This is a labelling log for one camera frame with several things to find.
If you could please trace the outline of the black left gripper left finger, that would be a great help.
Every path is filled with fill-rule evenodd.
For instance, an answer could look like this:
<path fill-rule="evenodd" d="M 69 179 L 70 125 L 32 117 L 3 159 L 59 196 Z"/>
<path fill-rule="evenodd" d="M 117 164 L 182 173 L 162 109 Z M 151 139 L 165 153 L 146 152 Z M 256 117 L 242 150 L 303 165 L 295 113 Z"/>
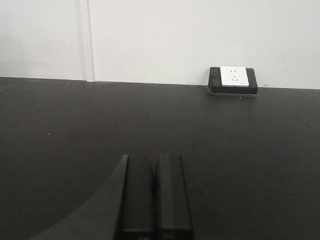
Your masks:
<path fill-rule="evenodd" d="M 126 169 L 116 240 L 153 240 L 155 238 L 154 170 L 150 159 L 126 155 Z"/>

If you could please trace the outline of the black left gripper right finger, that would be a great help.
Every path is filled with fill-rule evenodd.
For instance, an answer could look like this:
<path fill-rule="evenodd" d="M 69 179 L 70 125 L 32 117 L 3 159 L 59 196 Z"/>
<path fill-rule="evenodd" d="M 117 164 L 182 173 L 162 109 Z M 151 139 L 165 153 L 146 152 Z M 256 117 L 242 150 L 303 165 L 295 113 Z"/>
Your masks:
<path fill-rule="evenodd" d="M 181 156 L 160 155 L 154 180 L 156 239 L 192 240 L 193 227 Z"/>

